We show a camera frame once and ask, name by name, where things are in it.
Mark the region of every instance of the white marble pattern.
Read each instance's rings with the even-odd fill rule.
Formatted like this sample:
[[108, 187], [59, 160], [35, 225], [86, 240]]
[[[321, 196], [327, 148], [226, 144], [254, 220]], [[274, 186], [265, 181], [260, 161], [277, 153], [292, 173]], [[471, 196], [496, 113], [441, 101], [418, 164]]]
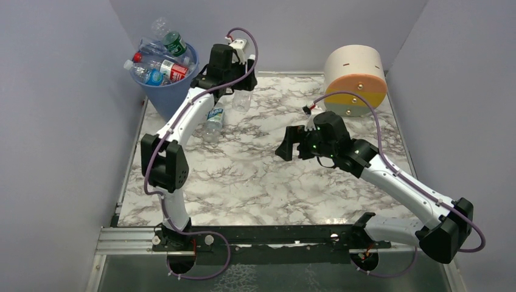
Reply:
[[[388, 217], [412, 213], [378, 188], [315, 159], [285, 162], [274, 155], [285, 127], [306, 124], [301, 107], [320, 96], [323, 78], [259, 77], [249, 112], [226, 109], [223, 137], [205, 144], [199, 126], [188, 141], [190, 175], [186, 209], [195, 225], [353, 223], [364, 212]], [[385, 153], [410, 173], [389, 100], [377, 109]], [[371, 116], [345, 119], [352, 137], [377, 143]], [[149, 104], [141, 136], [155, 133], [163, 119]], [[119, 226], [154, 226], [162, 221], [158, 198], [143, 191], [139, 146], [125, 192]]]

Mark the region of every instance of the cylindrical drum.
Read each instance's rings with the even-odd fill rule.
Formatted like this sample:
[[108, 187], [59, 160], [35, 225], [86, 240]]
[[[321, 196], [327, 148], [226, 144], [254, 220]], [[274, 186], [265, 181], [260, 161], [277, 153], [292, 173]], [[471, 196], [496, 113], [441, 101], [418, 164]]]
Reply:
[[[351, 91], [364, 97], [374, 108], [387, 93], [380, 54], [373, 48], [353, 44], [330, 54], [324, 65], [326, 93]], [[324, 100], [326, 110], [343, 117], [357, 117], [370, 112], [360, 99], [349, 94], [336, 94]]]

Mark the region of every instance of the water bottle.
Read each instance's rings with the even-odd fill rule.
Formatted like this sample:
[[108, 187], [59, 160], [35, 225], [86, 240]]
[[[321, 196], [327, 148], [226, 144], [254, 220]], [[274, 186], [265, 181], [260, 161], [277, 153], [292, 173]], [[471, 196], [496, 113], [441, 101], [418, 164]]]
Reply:
[[208, 143], [217, 143], [220, 138], [222, 124], [224, 122], [224, 109], [216, 106], [208, 114], [208, 119], [204, 125], [203, 138]]
[[240, 111], [241, 113], [247, 113], [251, 107], [251, 97], [253, 93], [244, 90], [235, 90], [233, 95], [233, 102], [231, 106], [234, 110]]
[[161, 56], [142, 55], [141, 53], [136, 53], [133, 56], [133, 61], [138, 64], [147, 64], [152, 69], [158, 70], [165, 74], [172, 83], [183, 79], [188, 74], [188, 68], [175, 64]]
[[163, 57], [171, 62], [176, 64], [183, 65], [184, 67], [188, 67], [188, 64], [183, 64], [182, 58], [174, 57], [169, 50], [163, 45], [161, 41], [153, 40], [151, 38], [147, 38], [143, 36], [140, 40], [140, 45], [138, 46], [139, 53], [143, 55], [156, 55]]
[[188, 68], [195, 66], [192, 51], [186, 46], [179, 32], [172, 29], [172, 24], [165, 17], [156, 19], [152, 23], [151, 30], [174, 57], [180, 58], [183, 66]]
[[127, 60], [124, 64], [126, 70], [130, 70], [138, 81], [143, 84], [160, 86], [170, 84], [170, 80], [156, 69], [151, 68], [147, 64], [134, 64], [131, 60]]

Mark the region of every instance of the gray wall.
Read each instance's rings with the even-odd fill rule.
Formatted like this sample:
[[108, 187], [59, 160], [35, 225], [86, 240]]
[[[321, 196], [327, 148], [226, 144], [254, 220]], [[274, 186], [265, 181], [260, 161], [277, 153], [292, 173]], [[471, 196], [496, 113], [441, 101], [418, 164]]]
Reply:
[[133, 45], [168, 17], [207, 63], [229, 29], [253, 33], [259, 69], [322, 71], [333, 50], [347, 44], [376, 48], [389, 69], [427, 0], [110, 0]]
[[515, 13], [514, 0], [430, 0], [388, 74], [418, 177], [473, 202], [486, 234], [458, 256], [470, 291], [516, 285]]
[[83, 291], [141, 110], [107, 0], [0, 4], [0, 291]]

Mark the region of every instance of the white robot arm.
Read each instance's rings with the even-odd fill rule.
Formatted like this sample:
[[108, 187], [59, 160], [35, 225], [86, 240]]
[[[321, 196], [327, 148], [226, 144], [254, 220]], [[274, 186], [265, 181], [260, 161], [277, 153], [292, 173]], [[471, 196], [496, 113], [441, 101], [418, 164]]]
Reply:
[[[213, 46], [210, 62], [197, 75], [185, 100], [174, 116], [155, 134], [146, 134], [142, 138], [142, 174], [145, 176], [159, 141], [168, 135], [163, 143], [162, 150], [166, 156], [157, 156], [152, 163], [149, 183], [164, 195], [165, 208], [169, 211], [170, 219], [175, 227], [183, 231], [189, 224], [189, 216], [184, 207], [182, 186], [188, 176], [188, 165], [184, 157], [183, 147], [188, 142], [197, 125], [206, 120], [207, 114], [217, 103], [219, 98], [226, 94], [226, 88], [205, 94], [207, 89], [231, 82], [246, 74], [254, 63], [255, 56], [247, 56], [248, 41], [246, 39], [232, 40], [226, 37], [228, 44]], [[256, 86], [254, 72], [230, 87], [230, 89], [253, 90]], [[174, 230], [165, 220], [165, 227]]]
[[[365, 244], [382, 240], [404, 243], [420, 247], [438, 262], [450, 263], [471, 233], [471, 225], [456, 215], [459, 212], [471, 220], [473, 205], [470, 202], [464, 198], [453, 201], [437, 193], [388, 158], [382, 159], [376, 146], [365, 140], [351, 139], [342, 118], [335, 113], [318, 114], [310, 128], [302, 125], [287, 127], [283, 143], [275, 154], [290, 161], [293, 144], [297, 143], [299, 158], [331, 159], [334, 163], [332, 168], [349, 172], [379, 187], [418, 218], [385, 218], [366, 213], [354, 224], [357, 237], [368, 238], [369, 242]], [[418, 188], [430, 193], [436, 201], [424, 196]], [[445, 206], [453, 206], [455, 212], [450, 212]]]

